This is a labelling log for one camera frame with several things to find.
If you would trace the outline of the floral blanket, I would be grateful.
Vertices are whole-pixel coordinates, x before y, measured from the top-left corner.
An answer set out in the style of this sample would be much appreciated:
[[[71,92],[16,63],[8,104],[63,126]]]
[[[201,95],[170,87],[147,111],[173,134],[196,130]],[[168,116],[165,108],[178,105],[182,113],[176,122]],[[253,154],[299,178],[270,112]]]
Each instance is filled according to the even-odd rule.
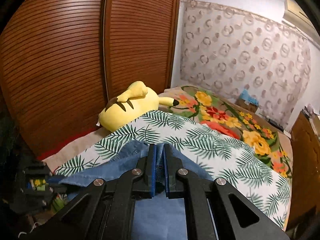
[[[182,86],[158,95],[142,81],[132,83],[115,101],[123,103],[126,99],[133,100],[139,96],[142,100],[136,108],[137,112],[121,117],[119,126],[107,124],[105,109],[99,114],[98,123],[114,132],[135,117],[146,114],[149,124],[176,131],[175,135],[166,132],[163,141],[173,144],[177,149],[181,149],[184,143],[181,138],[183,124],[201,124],[215,134],[246,143],[268,167],[284,178],[292,177],[292,160],[285,151],[290,148],[287,139],[253,113],[198,87]]]

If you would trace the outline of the circle pattern curtain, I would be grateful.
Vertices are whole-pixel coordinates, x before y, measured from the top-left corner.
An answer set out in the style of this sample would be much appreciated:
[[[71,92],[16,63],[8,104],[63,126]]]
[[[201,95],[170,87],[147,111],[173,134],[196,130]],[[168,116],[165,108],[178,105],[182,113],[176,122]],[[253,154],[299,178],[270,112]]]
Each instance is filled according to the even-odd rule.
[[[307,39],[268,18],[186,0],[180,77],[227,99],[247,92],[259,112],[286,127],[311,74]]]

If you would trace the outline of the wooden sideboard cabinet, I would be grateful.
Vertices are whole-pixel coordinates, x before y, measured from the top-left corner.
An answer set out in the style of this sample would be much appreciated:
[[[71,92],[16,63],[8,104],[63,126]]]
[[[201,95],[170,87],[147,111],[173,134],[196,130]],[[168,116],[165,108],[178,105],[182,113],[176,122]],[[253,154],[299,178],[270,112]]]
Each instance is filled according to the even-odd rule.
[[[296,226],[309,211],[319,212],[319,140],[303,112],[292,127],[291,146],[292,198],[288,229]]]

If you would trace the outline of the white air conditioner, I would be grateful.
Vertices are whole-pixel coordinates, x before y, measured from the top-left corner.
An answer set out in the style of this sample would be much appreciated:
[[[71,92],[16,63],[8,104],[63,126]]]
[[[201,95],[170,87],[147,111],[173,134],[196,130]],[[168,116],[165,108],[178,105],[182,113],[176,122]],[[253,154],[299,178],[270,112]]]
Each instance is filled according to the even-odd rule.
[[[314,29],[311,21],[301,7],[292,0],[286,0],[285,11],[283,19],[295,25],[304,32],[312,31]]]

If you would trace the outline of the palm leaf print sheet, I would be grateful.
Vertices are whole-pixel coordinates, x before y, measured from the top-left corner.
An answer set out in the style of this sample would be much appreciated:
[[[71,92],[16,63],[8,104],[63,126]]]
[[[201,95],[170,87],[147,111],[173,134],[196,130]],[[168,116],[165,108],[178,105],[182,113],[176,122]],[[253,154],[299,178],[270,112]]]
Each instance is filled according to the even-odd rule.
[[[213,178],[225,178],[280,228],[286,228],[291,200],[289,158],[283,149],[272,152],[257,132],[235,139],[176,114],[150,111],[60,165],[55,173],[68,177],[98,167],[134,140],[171,144]]]

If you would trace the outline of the yellow plush toy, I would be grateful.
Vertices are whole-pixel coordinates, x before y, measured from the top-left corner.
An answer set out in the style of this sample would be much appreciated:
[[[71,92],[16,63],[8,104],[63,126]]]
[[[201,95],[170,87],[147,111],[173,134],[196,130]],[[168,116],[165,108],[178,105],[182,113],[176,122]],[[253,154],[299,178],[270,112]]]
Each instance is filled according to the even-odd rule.
[[[109,100],[99,113],[96,125],[114,132],[141,115],[157,110],[160,105],[177,106],[179,101],[170,97],[160,97],[144,82],[136,81],[119,96]]]

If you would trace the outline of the blue denim pants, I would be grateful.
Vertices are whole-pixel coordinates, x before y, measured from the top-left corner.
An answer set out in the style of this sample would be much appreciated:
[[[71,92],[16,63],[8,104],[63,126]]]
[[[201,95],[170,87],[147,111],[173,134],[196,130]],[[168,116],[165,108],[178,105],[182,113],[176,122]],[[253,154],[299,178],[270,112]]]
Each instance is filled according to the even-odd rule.
[[[111,163],[123,170],[116,179],[93,180],[48,222],[53,238],[131,239],[135,205],[152,199],[156,186],[169,199],[184,200],[188,239],[216,239],[207,194],[211,176],[169,144],[147,146],[146,153]]]

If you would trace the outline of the brown louvered wardrobe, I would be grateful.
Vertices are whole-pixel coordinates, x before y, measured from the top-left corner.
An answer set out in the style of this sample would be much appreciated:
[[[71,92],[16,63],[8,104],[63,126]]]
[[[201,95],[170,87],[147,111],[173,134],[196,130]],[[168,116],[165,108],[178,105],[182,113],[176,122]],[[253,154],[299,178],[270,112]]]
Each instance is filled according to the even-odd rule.
[[[1,33],[1,90],[38,159],[94,130],[132,82],[171,85],[180,0],[25,0]]]

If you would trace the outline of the cardboard box with blue cloth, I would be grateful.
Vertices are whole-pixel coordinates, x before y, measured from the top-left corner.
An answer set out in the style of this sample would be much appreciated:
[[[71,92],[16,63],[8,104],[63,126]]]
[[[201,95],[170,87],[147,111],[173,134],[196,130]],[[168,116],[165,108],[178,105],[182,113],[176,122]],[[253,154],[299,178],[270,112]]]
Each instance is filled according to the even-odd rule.
[[[255,113],[259,107],[259,102],[256,98],[249,95],[248,90],[244,89],[239,97],[236,99],[236,105],[246,109],[252,113]]]

